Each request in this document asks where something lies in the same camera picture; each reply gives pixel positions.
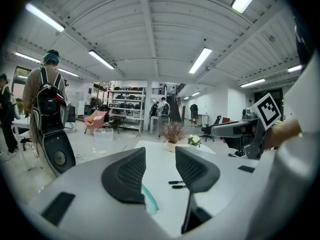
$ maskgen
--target black pen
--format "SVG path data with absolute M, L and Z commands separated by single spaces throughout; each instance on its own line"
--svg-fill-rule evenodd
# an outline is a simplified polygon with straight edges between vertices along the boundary
M 186 185 L 174 185 L 172 186 L 173 189 L 183 189 L 183 188 L 186 188 L 187 186 Z
M 183 180 L 174 180 L 174 181 L 169 181 L 168 183 L 170 185 L 172 185 L 172 184 L 184 183 L 184 181 Z

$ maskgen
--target fluorescent light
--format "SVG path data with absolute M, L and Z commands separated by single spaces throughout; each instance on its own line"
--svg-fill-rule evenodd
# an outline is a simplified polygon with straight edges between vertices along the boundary
M 293 71 L 297 71 L 297 70 L 300 70 L 300 69 L 302 69 L 302 66 L 301 65 L 297 65 L 297 66 L 293 66 L 293 67 L 288 68 L 288 72 L 291 73 Z
M 61 71 L 61 72 L 63 72 L 63 73 L 66 73 L 66 74 L 68 74 L 68 75 L 71 75 L 71 76 L 74 76 L 74 77 L 79 77 L 79 75 L 74 74 L 74 73 L 71 73 L 71 72 L 69 72 L 69 71 L 66 71 L 66 70 L 64 70 L 64 69 L 62 69 L 62 68 L 58 68 L 58 70 Z
M 19 56 L 19 57 L 22 57 L 22 58 L 25 58 L 25 59 L 27 59 L 27 60 L 36 62 L 36 63 L 40 63 L 40 62 L 41 62 L 41 60 L 39 60 L 39 59 L 32 58 L 32 57 L 27 56 L 27 55 L 24 55 L 24 54 L 22 54 L 22 53 L 20 53 L 20 52 L 16 52 L 15 55 L 17 55 L 17 56 Z
M 52 18 L 50 18 L 49 16 L 47 16 L 46 14 L 44 14 L 42 11 L 40 11 L 39 9 L 37 9 L 36 7 L 34 7 L 32 4 L 27 3 L 25 8 L 32 14 L 34 14 L 35 16 L 37 16 L 38 18 L 40 18 L 41 20 L 43 20 L 44 22 L 48 23 L 49 25 L 51 25 L 52 27 L 54 27 L 56 30 L 58 30 L 59 32 L 62 32 L 65 28 L 63 26 L 61 26 L 59 23 L 55 22 Z
M 106 60 L 104 60 L 101 56 L 99 56 L 94 50 L 90 50 L 89 54 L 93 57 L 95 57 L 98 61 L 100 61 L 102 64 L 106 65 L 109 69 L 114 70 L 115 68 L 108 63 Z
M 231 4 L 232 8 L 243 14 L 253 0 L 234 0 Z
M 198 68 L 204 63 L 206 58 L 209 56 L 209 54 L 212 52 L 211 49 L 203 48 L 200 56 L 196 59 L 195 63 L 193 64 L 192 68 L 190 69 L 189 73 L 194 74 Z
M 248 82 L 248 83 L 242 84 L 242 85 L 240 85 L 240 87 L 252 86 L 252 85 L 255 85 L 255 84 L 262 83 L 264 81 L 266 81 L 266 80 L 264 78 L 262 78 L 262 79 L 259 79 L 259 80 L 253 81 L 253 82 Z

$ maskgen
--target vase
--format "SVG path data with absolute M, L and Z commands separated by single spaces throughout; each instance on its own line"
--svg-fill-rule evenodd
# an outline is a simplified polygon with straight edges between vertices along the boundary
M 169 151 L 169 152 L 175 153 L 176 152 L 176 146 L 177 146 L 177 143 L 167 142 L 166 143 L 166 150 Z
M 199 145 L 195 146 L 195 145 L 191 145 L 191 144 L 189 144 L 189 148 L 192 148 L 192 149 L 195 149 L 195 150 L 199 150 L 200 149 Z

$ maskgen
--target storage rack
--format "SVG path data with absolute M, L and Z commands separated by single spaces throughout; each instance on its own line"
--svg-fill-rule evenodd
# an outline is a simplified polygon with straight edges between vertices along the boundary
M 109 115 L 110 116 L 124 116 L 125 117 L 125 122 L 123 123 L 123 125 L 119 125 L 119 127 L 124 127 L 124 128 L 128 128 L 128 129 L 137 129 L 139 130 L 139 132 L 141 131 L 142 127 L 143 127 L 143 121 L 144 121 L 144 113 L 145 110 L 143 109 L 143 103 L 146 104 L 146 90 L 143 88 L 143 90 L 108 90 L 108 96 L 113 96 L 113 98 L 108 98 L 108 107 L 111 109 Z M 141 97 L 141 100 L 136 100 L 136 99 L 120 99 L 120 98 L 114 98 L 117 95 L 135 95 L 138 97 Z M 114 103 L 116 102 L 118 104 L 118 107 L 110 107 L 110 103 Z M 140 103 L 140 109 L 134 109 L 134 108 L 121 108 L 120 107 L 120 103 L 132 103 L 132 104 L 139 104 Z M 127 114 L 123 114 L 123 113 L 115 113 L 115 110 L 119 110 L 119 111 L 132 111 L 132 116 L 129 116 Z M 139 117 L 133 116 L 134 112 L 138 112 L 137 114 L 139 114 Z

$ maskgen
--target plastic bin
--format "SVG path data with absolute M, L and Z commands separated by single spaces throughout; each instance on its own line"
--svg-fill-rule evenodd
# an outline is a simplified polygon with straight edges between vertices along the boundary
M 94 129 L 93 135 L 96 144 L 111 142 L 114 140 L 114 129 Z

